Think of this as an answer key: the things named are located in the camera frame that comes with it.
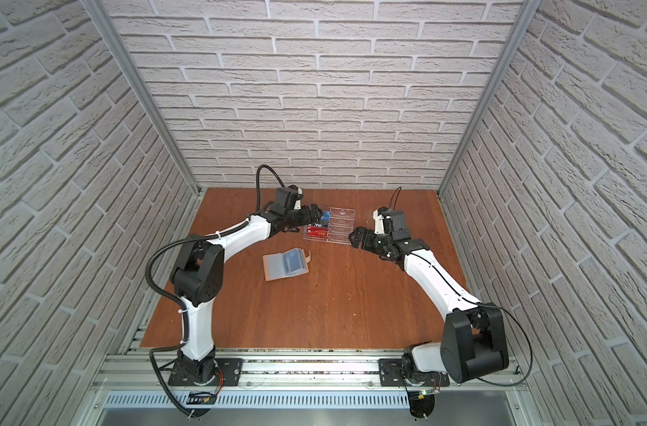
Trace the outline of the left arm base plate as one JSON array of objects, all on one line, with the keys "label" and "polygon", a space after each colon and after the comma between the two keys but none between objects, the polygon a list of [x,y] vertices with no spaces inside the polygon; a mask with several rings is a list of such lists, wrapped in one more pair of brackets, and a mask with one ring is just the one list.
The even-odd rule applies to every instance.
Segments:
[{"label": "left arm base plate", "polygon": [[242,374],[242,359],[191,360],[177,358],[167,383],[170,386],[215,386],[223,378],[224,387],[238,386]]}]

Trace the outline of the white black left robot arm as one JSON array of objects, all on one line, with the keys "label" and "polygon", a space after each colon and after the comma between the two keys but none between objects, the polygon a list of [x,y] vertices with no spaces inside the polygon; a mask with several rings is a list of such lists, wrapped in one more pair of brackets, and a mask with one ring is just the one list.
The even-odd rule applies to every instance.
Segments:
[{"label": "white black left robot arm", "polygon": [[225,231],[193,235],[181,245],[170,281],[181,300],[182,346],[179,357],[192,366],[211,360],[213,302],[223,285],[225,263],[240,251],[301,226],[312,225],[323,216],[315,204],[298,209],[272,206],[262,209]]}]

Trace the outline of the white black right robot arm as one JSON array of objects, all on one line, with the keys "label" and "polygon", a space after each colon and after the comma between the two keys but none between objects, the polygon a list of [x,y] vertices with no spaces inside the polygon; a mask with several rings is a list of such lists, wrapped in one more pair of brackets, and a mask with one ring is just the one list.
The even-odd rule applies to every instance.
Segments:
[{"label": "white black right robot arm", "polygon": [[408,368],[420,374],[445,373],[464,383],[509,367],[502,309],[482,303],[460,286],[421,239],[406,233],[400,236],[397,239],[395,234],[378,234],[359,226],[348,240],[356,249],[397,264],[442,315],[442,340],[411,347],[406,357]]}]

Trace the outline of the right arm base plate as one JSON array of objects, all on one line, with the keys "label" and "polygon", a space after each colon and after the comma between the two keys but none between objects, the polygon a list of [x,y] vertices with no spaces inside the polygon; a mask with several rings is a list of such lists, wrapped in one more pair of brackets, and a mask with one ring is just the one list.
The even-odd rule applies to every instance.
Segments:
[{"label": "right arm base plate", "polygon": [[383,387],[449,387],[449,376],[442,372],[421,372],[412,362],[401,359],[380,359],[378,361],[380,383]]}]

